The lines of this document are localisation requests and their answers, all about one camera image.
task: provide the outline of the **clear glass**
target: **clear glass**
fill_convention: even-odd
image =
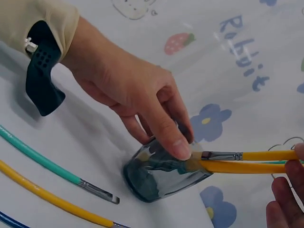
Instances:
[[[192,151],[202,151],[195,142],[190,146]],[[189,162],[175,159],[156,139],[142,146],[123,168],[124,179],[132,193],[148,203],[193,186],[211,174],[203,168],[193,170]]]

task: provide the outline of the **strawberry print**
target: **strawberry print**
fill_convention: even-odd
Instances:
[[[174,53],[188,46],[193,41],[195,41],[193,33],[184,32],[175,34],[167,40],[164,51],[169,56],[173,55]]]

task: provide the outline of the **sleeve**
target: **sleeve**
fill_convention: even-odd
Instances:
[[[26,54],[25,39],[38,21],[49,26],[65,57],[75,34],[79,11],[61,0],[0,0],[0,40]]]

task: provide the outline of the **white tablecloth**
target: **white tablecloth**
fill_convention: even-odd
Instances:
[[[303,141],[303,1],[69,2],[113,42],[173,72],[204,149],[258,151]],[[136,200],[120,172],[140,144],[61,65],[52,74],[66,100],[50,116],[39,117],[24,98],[28,62],[1,45],[0,124],[65,169],[120,196],[121,204],[90,195],[0,140],[1,159],[22,175],[132,228],[266,227],[271,175],[214,174],[156,203]],[[0,211],[28,226],[97,227],[0,178]]]

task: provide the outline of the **text print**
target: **text print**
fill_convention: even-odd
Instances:
[[[224,33],[224,39],[228,40],[228,43],[230,43],[231,48],[229,49],[230,53],[233,54],[236,57],[236,65],[240,68],[245,68],[245,72],[243,73],[244,77],[250,77],[252,78],[253,75],[256,75],[256,78],[254,82],[252,83],[252,89],[255,92],[258,92],[261,90],[261,86],[265,86],[265,81],[269,80],[270,78],[267,76],[261,76],[260,72],[261,69],[263,69],[263,64],[258,64],[256,68],[250,67],[252,64],[252,59],[256,57],[259,52],[253,52],[249,53],[247,46],[250,43],[253,43],[255,41],[254,38],[249,38],[246,40],[242,40],[239,42],[235,42],[234,44],[232,41],[236,37],[236,32],[226,31],[228,30],[228,27],[232,26],[235,29],[240,29],[243,27],[243,20],[242,15],[230,18],[228,20],[222,21],[220,23],[220,33]]]

